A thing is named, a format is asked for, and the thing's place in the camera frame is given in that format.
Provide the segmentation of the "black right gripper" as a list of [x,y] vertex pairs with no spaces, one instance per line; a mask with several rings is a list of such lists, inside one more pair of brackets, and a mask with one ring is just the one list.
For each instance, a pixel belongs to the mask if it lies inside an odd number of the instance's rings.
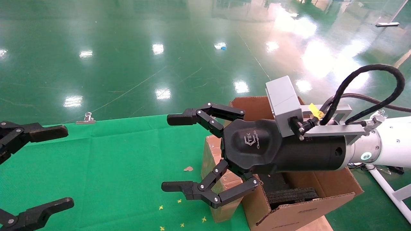
[[[252,174],[334,171],[346,166],[347,147],[343,136],[317,136],[300,140],[282,137],[275,120],[242,120],[243,109],[207,103],[187,108],[182,114],[167,115],[170,126],[199,124],[222,138],[221,160],[200,182],[163,182],[164,192],[182,192],[187,200],[202,200],[213,209],[225,206],[254,191],[259,181]],[[216,118],[232,121],[224,128]],[[221,193],[212,188],[227,170],[244,177],[244,182]]]

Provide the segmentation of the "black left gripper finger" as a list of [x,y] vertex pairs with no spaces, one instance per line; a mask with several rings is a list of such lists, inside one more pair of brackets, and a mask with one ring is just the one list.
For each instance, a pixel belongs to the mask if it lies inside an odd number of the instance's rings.
[[17,216],[1,209],[1,231],[35,231],[45,227],[51,215],[74,207],[74,200],[70,197],[62,198],[50,203],[42,204]]
[[21,125],[2,121],[0,124],[0,163],[6,162],[28,143],[39,143],[67,136],[68,129],[64,125],[43,127],[39,123]]

